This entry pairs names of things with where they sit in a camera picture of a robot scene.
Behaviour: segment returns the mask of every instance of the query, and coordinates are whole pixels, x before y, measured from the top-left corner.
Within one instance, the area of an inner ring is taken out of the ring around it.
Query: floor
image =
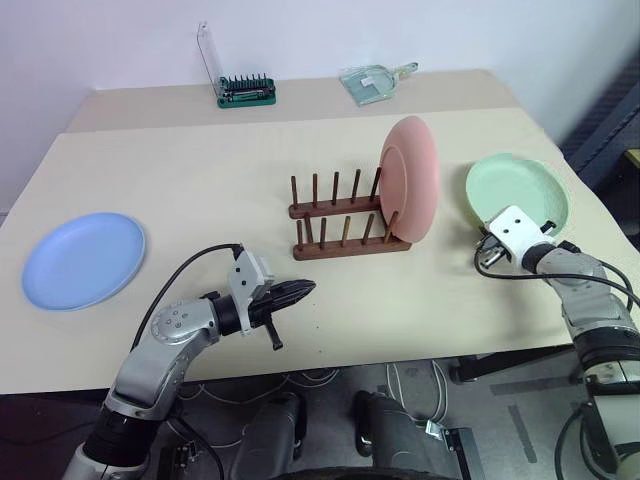
[[[446,369],[454,360],[440,359]],[[455,385],[448,382],[447,427],[471,427],[488,479],[521,480],[553,478],[553,449],[556,437],[573,408],[586,400],[584,387],[570,385],[567,377],[576,365],[573,352],[534,364],[489,375],[475,382]],[[428,360],[398,363],[407,410],[414,417],[429,416],[436,406],[436,388]],[[300,388],[287,384],[283,389],[303,393],[309,405],[309,428],[302,456],[293,470],[325,466],[366,466],[353,445],[350,406],[353,394],[365,389],[386,391],[384,365],[348,367],[340,370],[330,384],[321,388]],[[292,378],[303,380],[299,375]],[[246,399],[282,383],[281,375],[253,377],[207,384],[210,392],[229,399]],[[197,386],[184,388],[189,397]],[[188,421],[215,445],[234,443],[243,427],[255,415],[261,401],[246,406],[222,404],[205,394],[185,401]],[[32,396],[0,397],[0,436],[13,440],[41,438],[68,427],[95,419],[98,407]],[[0,464],[5,480],[60,478],[76,446],[84,441],[89,427],[33,446],[9,445],[0,439]],[[569,431],[563,465],[567,479],[590,478],[582,463],[577,443],[577,427]],[[424,437],[434,473],[460,478],[455,456],[444,444]],[[145,479],[156,478],[157,459],[162,446],[183,443],[163,426],[154,444],[151,465]],[[236,447],[218,451],[229,468]],[[202,455],[185,478],[211,478],[213,464]]]

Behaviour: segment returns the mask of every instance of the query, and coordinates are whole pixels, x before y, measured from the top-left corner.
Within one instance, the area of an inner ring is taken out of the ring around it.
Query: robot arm
[[[601,262],[568,242],[556,246],[545,233],[551,226],[541,231],[518,207],[507,207],[487,222],[476,267],[487,269],[506,256],[515,274],[549,276],[544,280],[562,301],[591,397],[585,412],[589,446],[601,468],[625,478],[640,462],[640,333],[609,285],[576,278],[606,279]]]
[[[148,465],[158,427],[169,416],[193,359],[220,336],[265,325],[273,348],[282,347],[271,313],[293,305],[315,284],[295,280],[273,286],[266,262],[243,250],[228,276],[231,294],[213,292],[160,309],[149,333],[122,364],[100,417],[80,445],[65,480],[135,479]]]

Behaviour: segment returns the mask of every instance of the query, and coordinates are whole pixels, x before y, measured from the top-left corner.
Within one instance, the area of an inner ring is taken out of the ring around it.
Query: table
[[[431,96],[438,95],[419,88],[420,82],[431,81],[426,77],[411,87],[414,94],[422,92],[408,102],[414,110],[428,108]],[[402,104],[407,98],[401,93]],[[324,100],[320,103],[331,103],[331,98]],[[312,173],[319,175],[320,198],[329,198],[333,172],[340,171],[339,195],[348,196],[353,172],[362,168],[360,185],[366,192],[384,139],[405,113],[342,115],[340,107],[338,113],[311,120],[287,120],[285,112],[274,114],[275,120],[261,114],[264,118],[251,122],[251,112],[240,112],[236,122],[207,123],[204,117],[218,114],[207,110],[195,125],[184,126],[188,122],[182,119],[178,126],[143,128],[150,119],[142,118],[124,129],[116,128],[122,119],[112,116],[106,127],[91,127],[100,131],[76,125],[74,133],[60,135],[0,228],[0,325],[5,332],[0,393],[110,385],[165,280],[196,250],[223,242],[243,242],[264,255],[277,280],[308,278],[317,288],[276,313],[283,350],[272,351],[264,329],[249,337],[225,337],[194,361],[187,380],[568,343],[560,302],[543,282],[490,280],[473,270],[479,234],[464,194],[471,165],[500,151],[545,162],[571,196],[572,212],[561,238],[619,266],[634,285],[640,285],[640,254],[512,97],[505,95],[508,105],[498,101],[495,108],[467,109],[456,101],[449,108],[445,100],[440,98],[434,111],[420,112],[441,159],[440,203],[426,238],[408,252],[323,261],[292,258],[296,225],[287,215],[289,177],[297,176],[304,201],[311,198]],[[376,108],[398,108],[394,105]],[[289,108],[296,112],[295,106]],[[20,290],[31,249],[55,226],[97,211],[131,215],[143,225],[148,250],[139,273],[120,293],[84,310],[46,312],[31,306]],[[352,235],[363,231],[365,220],[366,214],[353,218]],[[341,227],[342,218],[330,217],[327,240],[340,238]],[[374,228],[379,233],[382,226]],[[314,229],[319,231],[319,219]],[[199,260],[163,303],[226,289],[230,265],[228,254]]]

